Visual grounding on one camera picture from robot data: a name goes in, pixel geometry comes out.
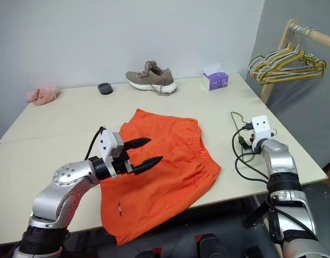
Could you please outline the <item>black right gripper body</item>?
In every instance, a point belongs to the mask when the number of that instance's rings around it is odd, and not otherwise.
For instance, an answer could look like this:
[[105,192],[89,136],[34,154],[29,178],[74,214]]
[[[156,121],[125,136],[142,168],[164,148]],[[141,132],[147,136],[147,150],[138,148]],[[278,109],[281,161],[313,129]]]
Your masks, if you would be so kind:
[[251,137],[249,138],[249,141],[250,141],[251,150],[253,152],[258,152],[259,135],[257,133],[252,133]]

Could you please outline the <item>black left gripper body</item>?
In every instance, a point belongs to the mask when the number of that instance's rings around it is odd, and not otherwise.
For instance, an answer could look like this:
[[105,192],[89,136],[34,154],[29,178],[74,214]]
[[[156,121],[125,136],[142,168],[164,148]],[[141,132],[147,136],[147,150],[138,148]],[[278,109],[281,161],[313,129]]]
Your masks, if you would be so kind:
[[134,173],[134,165],[130,163],[130,157],[124,149],[118,157],[113,158],[112,165],[117,175]]

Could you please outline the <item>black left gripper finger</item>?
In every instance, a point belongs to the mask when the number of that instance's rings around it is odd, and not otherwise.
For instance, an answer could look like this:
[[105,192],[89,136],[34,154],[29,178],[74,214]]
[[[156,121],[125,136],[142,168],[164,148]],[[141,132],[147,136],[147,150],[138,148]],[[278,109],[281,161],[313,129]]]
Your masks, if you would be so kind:
[[126,151],[130,150],[130,149],[137,149],[137,148],[140,148],[140,147],[144,146],[145,144],[147,144],[150,141],[151,141],[151,138],[133,139],[133,140],[124,142],[124,149]]
[[156,156],[145,160],[142,164],[133,167],[133,173],[135,175],[139,175],[144,173],[145,171],[152,169],[162,160],[162,158],[163,156]]

